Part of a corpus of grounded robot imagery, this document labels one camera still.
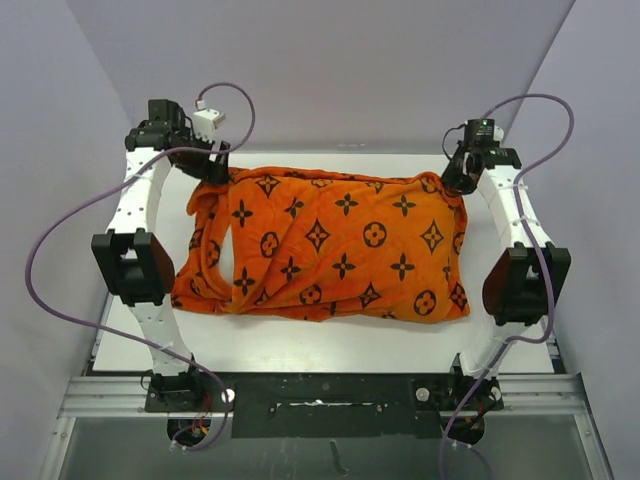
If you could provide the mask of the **orange patterned pillowcase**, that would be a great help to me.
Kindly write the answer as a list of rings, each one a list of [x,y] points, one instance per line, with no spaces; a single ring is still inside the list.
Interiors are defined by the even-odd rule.
[[[186,210],[195,229],[171,293],[177,309],[424,324],[470,312],[459,270],[467,212],[435,173],[234,168],[226,185],[199,184]],[[218,270],[228,227],[232,285]]]

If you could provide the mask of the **white pillow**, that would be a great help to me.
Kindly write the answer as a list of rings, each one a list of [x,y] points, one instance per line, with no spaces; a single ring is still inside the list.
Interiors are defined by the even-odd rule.
[[[221,278],[228,285],[232,285],[234,281],[234,248],[233,234],[230,227],[227,228],[220,247],[218,270]]]

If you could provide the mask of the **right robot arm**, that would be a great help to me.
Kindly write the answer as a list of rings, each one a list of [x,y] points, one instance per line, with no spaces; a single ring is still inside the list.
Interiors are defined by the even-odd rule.
[[[484,318],[469,346],[458,355],[460,375],[445,384],[448,402],[469,408],[481,396],[477,379],[498,373],[502,358],[516,342],[542,343],[527,331],[550,321],[564,285],[571,255],[544,231],[522,180],[522,164],[489,118],[471,119],[459,128],[462,138],[441,175],[444,192],[455,197],[478,192],[497,230],[501,255],[482,285]]]

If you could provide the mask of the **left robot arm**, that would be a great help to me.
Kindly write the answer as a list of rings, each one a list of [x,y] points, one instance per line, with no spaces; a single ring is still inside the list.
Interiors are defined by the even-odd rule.
[[[217,144],[223,113],[196,102],[187,116],[178,103],[155,99],[148,117],[125,137],[126,186],[105,233],[96,234],[91,250],[109,292],[119,298],[150,342],[151,397],[190,411],[204,396],[200,372],[185,345],[172,309],[175,269],[155,235],[164,182],[172,168],[199,180],[226,183],[229,144]],[[213,156],[218,147],[221,153]]]

